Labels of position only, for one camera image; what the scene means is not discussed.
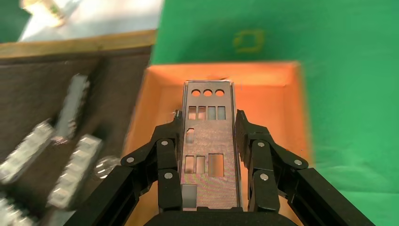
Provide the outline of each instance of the circular hole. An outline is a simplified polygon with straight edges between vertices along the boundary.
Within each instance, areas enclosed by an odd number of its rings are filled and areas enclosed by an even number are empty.
[[[198,96],[201,94],[201,92],[200,92],[198,89],[195,89],[195,90],[193,90],[193,91],[191,92],[191,94],[192,94],[193,96],[195,96],[195,97],[198,97]]]
[[[218,89],[218,90],[216,90],[216,96],[218,96],[218,97],[222,97],[223,95],[224,95],[224,91],[223,90],[221,90],[221,89]]]
[[[211,95],[212,95],[212,91],[211,91],[210,89],[206,89],[206,90],[204,91],[204,96],[210,97]]]

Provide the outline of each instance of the orange cardboard box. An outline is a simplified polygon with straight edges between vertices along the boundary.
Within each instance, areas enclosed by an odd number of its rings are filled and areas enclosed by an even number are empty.
[[[186,80],[231,80],[237,109],[251,123],[269,129],[277,144],[312,163],[306,104],[299,64],[211,63],[152,65],[145,74],[123,156],[150,141],[155,126],[172,121],[182,109]],[[242,200],[246,210],[247,169],[241,163]],[[287,201],[280,198],[280,214],[300,224]],[[140,197],[128,226],[141,226],[158,213],[157,184]]]

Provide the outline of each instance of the yellow marking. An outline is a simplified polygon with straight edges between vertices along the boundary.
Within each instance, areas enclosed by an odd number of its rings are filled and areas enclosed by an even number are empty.
[[[260,52],[264,45],[264,30],[244,30],[236,33],[233,39],[233,46],[237,53],[257,53]],[[248,43],[245,40],[251,38],[254,40]]]

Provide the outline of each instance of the green backdrop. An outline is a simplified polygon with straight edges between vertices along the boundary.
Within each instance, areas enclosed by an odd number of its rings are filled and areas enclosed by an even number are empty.
[[[152,64],[297,60],[317,170],[399,222],[399,1],[166,0]]]
[[[17,41],[28,19],[19,0],[0,0],[0,43]]]

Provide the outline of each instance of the metal part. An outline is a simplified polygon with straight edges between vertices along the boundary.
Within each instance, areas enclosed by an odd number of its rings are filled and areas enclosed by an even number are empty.
[[[75,136],[89,86],[90,82],[87,76],[77,74],[72,77],[56,125],[56,134],[53,138],[56,144],[65,143]]]
[[[29,216],[28,211],[19,209],[12,200],[0,193],[0,225],[35,226],[37,219]]]
[[[185,135],[179,172],[182,185],[197,186],[197,207],[230,209],[241,206],[233,87],[231,81],[187,81],[184,84]],[[217,96],[217,90],[222,90],[224,95]],[[192,157],[193,164],[186,162],[186,157]],[[205,157],[205,173],[197,172],[198,157]],[[183,186],[184,198],[190,196],[186,192]]]
[[[115,156],[106,156],[97,162],[96,167],[94,168],[94,173],[100,179],[104,179],[117,165],[120,165],[120,158]]]
[[[35,161],[50,143],[54,134],[53,127],[43,121],[37,124],[16,149],[0,165],[0,179],[3,184],[17,180]]]
[[[302,161],[301,161],[301,160],[298,160],[298,159],[295,160],[294,163],[295,163],[296,165],[298,165],[298,166],[302,165]]]
[[[80,139],[66,165],[57,185],[48,197],[48,203],[65,209],[72,203],[75,194],[84,182],[96,156],[101,149],[102,141],[91,135],[84,135]]]
[[[173,177],[173,174],[172,173],[165,173],[164,177],[166,179],[171,179]]]
[[[261,179],[262,180],[267,180],[267,179],[269,179],[269,176],[267,176],[266,174],[262,173],[261,174]]]

